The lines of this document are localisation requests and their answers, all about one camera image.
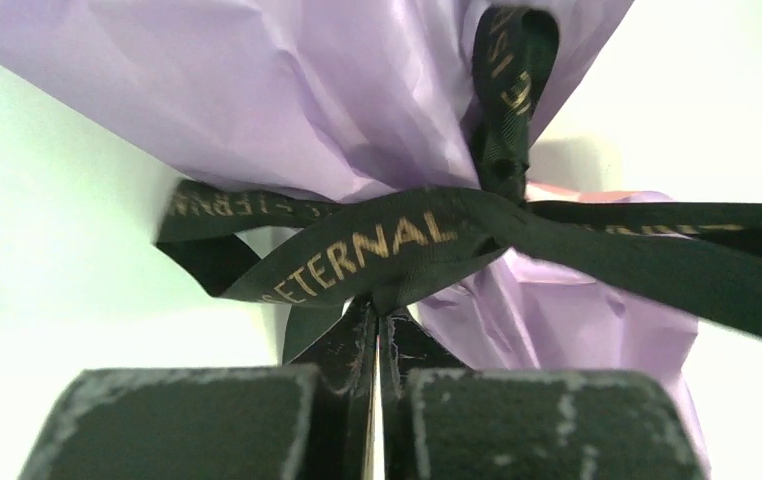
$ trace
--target lavender paper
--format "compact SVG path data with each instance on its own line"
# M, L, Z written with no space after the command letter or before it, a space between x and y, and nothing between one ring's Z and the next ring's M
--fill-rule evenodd
M632 0L502 3L549 10L561 30L534 140ZM199 180L354 202L425 185L477 188L465 131L477 114L469 58L486 8L481 0L0 0L0 63ZM703 449L680 374L695 319L514 253L420 310L473 366L648 372Z

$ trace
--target white surface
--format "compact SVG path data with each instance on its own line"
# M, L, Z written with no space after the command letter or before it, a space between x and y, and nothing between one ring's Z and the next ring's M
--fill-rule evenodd
M536 178L762 201L762 0L637 1ZM82 368L276 363L260 318L283 312L210 299L151 247L172 179L0 68L0 479ZM703 325L685 371L714 478L762 478L762 343Z

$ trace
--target dark ribbon with gold letters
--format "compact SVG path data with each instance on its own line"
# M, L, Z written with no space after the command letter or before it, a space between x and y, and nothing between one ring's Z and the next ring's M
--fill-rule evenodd
M470 148L484 190L427 188L338 205L183 181L157 246L212 296L307 307L293 309L307 316L291 314L285 360L349 298L371 292L387 314L508 248L762 336L762 205L524 201L528 121L557 48L546 13L493 7L482 17L473 80L484 122ZM262 226L302 230L260 259L235 233ZM291 340L290 329L322 317Z

